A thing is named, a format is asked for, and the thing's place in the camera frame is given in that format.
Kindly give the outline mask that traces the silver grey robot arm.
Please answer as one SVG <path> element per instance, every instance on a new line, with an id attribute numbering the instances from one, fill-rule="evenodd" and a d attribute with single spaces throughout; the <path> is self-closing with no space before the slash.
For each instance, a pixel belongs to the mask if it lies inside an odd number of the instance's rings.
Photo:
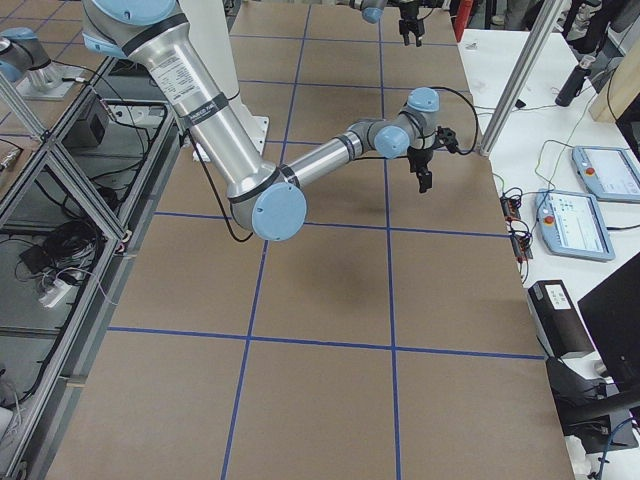
<path id="1" fill-rule="evenodd" d="M 369 150 L 385 159 L 406 156 L 420 192 L 432 185 L 428 164 L 435 149 L 456 152 L 452 130 L 438 126 L 438 93 L 413 90 L 391 121 L 362 120 L 346 132 L 280 166 L 262 158 L 258 128 L 238 89 L 228 26 L 220 2 L 85 1 L 85 45 L 103 55 L 143 65 L 171 104 L 199 151 L 227 184 L 234 220 L 268 241 L 284 241 L 302 227 L 302 187 Z"/>
<path id="2" fill-rule="evenodd" d="M 415 46 L 422 46 L 422 39 L 425 35 L 424 19 L 419 17 L 419 11 L 423 5 L 422 1 L 388 1 L 388 0 L 344 0 L 337 1 L 337 5 L 348 6 L 359 11 L 361 17 L 368 23 L 378 23 L 385 9 L 388 6 L 399 10 L 398 20 L 399 34 L 403 38 L 405 46 L 410 44 L 410 36 L 414 37 Z"/>

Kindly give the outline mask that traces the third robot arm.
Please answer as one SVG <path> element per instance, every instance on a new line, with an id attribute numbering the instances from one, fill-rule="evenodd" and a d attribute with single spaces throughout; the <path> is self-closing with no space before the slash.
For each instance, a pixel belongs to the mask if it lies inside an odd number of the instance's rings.
<path id="1" fill-rule="evenodd" d="M 1 32 L 1 73 L 29 100 L 60 101 L 72 84 L 55 64 L 33 30 L 13 27 Z"/>

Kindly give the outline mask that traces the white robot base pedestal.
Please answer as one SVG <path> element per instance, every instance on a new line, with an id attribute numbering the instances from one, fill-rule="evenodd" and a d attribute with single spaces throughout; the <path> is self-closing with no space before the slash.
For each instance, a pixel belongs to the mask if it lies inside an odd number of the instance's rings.
<path id="1" fill-rule="evenodd" d="M 242 100 L 223 2 L 183 0 L 179 4 L 190 23 L 189 38 L 193 47 L 262 154 L 269 118 L 254 116 Z"/>

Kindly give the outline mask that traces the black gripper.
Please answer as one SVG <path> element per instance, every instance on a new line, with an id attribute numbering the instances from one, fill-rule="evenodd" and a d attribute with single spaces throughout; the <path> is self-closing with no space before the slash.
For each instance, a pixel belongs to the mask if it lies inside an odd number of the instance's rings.
<path id="1" fill-rule="evenodd" d="M 407 158 L 410 172 L 416 174 L 419 183 L 419 193 L 425 194 L 433 186 L 433 175 L 428 171 L 428 163 L 432 160 L 434 151 L 444 147 L 449 153 L 459 152 L 459 142 L 456 133 L 448 127 L 437 127 L 436 130 L 421 139 L 418 148 L 409 147 Z"/>
<path id="2" fill-rule="evenodd" d="M 420 8 L 423 6 L 421 0 L 399 1 L 398 8 L 400 11 L 399 33 L 403 38 L 405 45 L 409 44 L 408 31 L 415 32 L 416 47 L 422 46 L 424 20 L 419 18 Z"/>

